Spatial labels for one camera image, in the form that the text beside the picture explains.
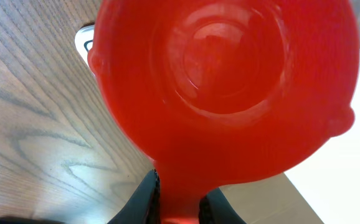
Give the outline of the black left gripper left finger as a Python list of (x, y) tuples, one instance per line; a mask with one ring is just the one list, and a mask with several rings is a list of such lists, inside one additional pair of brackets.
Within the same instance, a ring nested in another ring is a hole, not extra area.
[(160, 179), (149, 171), (125, 206), (108, 224), (160, 224)]

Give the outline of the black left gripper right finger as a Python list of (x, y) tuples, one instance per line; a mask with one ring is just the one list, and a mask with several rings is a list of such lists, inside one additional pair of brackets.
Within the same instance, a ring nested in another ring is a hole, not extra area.
[(200, 224), (246, 224), (220, 188), (211, 190), (200, 200), (198, 219)]

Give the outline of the red measuring scoop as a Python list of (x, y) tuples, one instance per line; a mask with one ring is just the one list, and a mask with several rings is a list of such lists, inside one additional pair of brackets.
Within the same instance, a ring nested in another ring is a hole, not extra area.
[(303, 162), (354, 123), (359, 69), (343, 0), (110, 0), (88, 64), (161, 181), (162, 223), (197, 223), (211, 190)]

